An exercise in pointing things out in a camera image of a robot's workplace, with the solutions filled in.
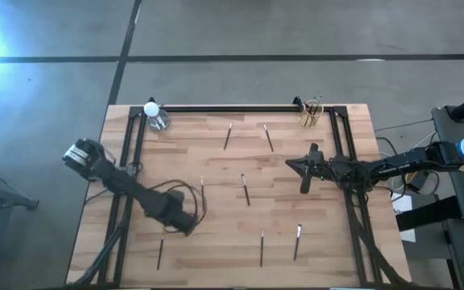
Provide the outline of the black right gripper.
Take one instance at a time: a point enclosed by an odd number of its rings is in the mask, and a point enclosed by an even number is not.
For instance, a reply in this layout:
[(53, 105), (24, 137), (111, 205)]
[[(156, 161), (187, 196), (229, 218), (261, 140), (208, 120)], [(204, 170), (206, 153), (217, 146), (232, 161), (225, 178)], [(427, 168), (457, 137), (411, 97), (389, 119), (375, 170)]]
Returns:
[(316, 143), (311, 143), (309, 153), (304, 157), (285, 160), (285, 163), (301, 178), (300, 193), (302, 194), (309, 192), (311, 179), (314, 176), (320, 180), (337, 180), (334, 170), (335, 159), (320, 160), (318, 148)]

